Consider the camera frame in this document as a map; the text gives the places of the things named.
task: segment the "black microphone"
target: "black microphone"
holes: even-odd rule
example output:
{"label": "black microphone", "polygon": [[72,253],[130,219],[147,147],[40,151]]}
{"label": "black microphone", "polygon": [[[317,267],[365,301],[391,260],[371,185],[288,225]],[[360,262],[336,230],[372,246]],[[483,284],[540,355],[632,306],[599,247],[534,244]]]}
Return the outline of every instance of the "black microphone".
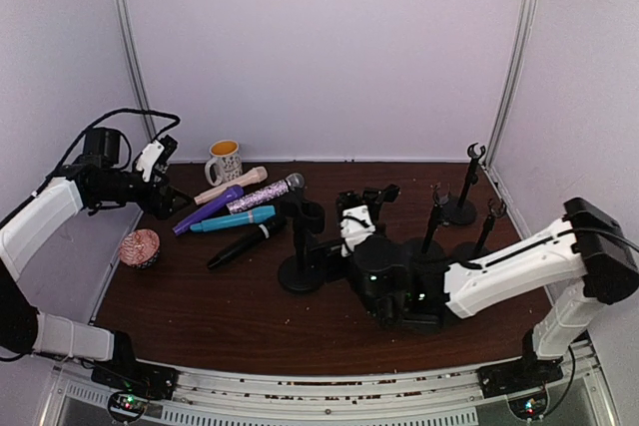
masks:
{"label": "black microphone", "polygon": [[249,233],[237,241],[231,243],[224,248],[207,263],[208,269],[216,269],[223,264],[233,261],[245,251],[253,248],[256,244],[260,244],[267,238],[282,231],[287,225],[287,219],[282,214],[267,219],[264,223],[258,224],[255,231]]}

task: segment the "white wall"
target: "white wall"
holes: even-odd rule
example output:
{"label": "white wall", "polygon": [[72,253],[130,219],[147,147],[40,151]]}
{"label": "white wall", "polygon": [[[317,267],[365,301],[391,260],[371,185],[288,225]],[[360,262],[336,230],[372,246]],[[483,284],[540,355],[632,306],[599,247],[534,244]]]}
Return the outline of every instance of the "white wall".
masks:
{"label": "white wall", "polygon": [[[41,182],[82,128],[133,105],[112,0],[0,0],[0,216]],[[139,118],[117,123],[139,149]],[[136,209],[73,218],[19,285],[50,313],[89,320],[109,261]],[[0,355],[9,353],[0,348]],[[32,424],[52,363],[0,364],[2,424]]]}
{"label": "white wall", "polygon": [[128,0],[176,159],[464,160],[487,142],[520,0]]}
{"label": "white wall", "polygon": [[[639,239],[639,0],[539,0],[496,157],[533,231],[582,196]],[[590,328],[623,424],[636,425],[639,294]]]}

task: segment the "glittery microphone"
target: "glittery microphone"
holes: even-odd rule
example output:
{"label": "glittery microphone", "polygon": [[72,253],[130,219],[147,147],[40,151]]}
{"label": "glittery microphone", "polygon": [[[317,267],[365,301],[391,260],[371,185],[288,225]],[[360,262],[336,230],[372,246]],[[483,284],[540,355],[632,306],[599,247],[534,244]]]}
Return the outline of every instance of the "glittery microphone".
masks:
{"label": "glittery microphone", "polygon": [[252,209],[257,205],[270,202],[272,199],[281,197],[282,195],[290,192],[292,189],[301,189],[304,186],[304,177],[302,174],[290,174],[284,180],[270,184],[263,189],[246,195],[240,199],[227,204],[227,208],[230,213],[245,212],[248,209]]}

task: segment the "white mug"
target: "white mug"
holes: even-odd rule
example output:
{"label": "white mug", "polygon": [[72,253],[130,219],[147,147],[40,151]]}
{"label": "white mug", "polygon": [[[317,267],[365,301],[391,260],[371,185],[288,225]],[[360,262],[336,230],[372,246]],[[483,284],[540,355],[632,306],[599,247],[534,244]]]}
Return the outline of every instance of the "white mug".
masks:
{"label": "white mug", "polygon": [[[211,159],[204,165],[204,175],[213,187],[236,179],[242,174],[240,145],[233,140],[222,140],[209,148]],[[211,167],[215,177],[211,177]]]}

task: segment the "wooden table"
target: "wooden table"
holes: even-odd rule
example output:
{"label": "wooden table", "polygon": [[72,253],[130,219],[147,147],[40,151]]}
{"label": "wooden table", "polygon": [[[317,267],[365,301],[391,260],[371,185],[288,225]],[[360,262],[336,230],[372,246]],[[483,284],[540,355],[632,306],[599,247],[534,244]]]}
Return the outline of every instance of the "wooden table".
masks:
{"label": "wooden table", "polygon": [[[320,240],[337,237],[334,201],[339,192],[401,186],[381,220],[391,239],[423,235],[432,207],[430,186],[441,182],[459,192],[466,165],[312,164],[266,165],[269,181],[293,172],[307,180],[307,198],[324,205],[326,229]],[[175,165],[177,188],[196,195],[206,189],[201,165]],[[479,218],[472,226],[443,227],[436,239],[447,251],[475,240],[495,193],[487,178],[470,192]],[[161,257],[150,269],[120,266],[96,323],[127,331],[142,359],[189,367],[261,374],[366,374],[418,371],[517,356],[521,338],[549,310],[542,289],[487,308],[438,334],[380,329],[345,281],[294,296],[277,281],[280,263],[293,254],[291,227],[235,262],[208,272],[207,260],[245,229],[187,233],[171,228],[192,210],[168,221],[147,215],[140,228],[161,239]],[[498,221],[488,241],[493,249],[518,241],[508,218]]]}

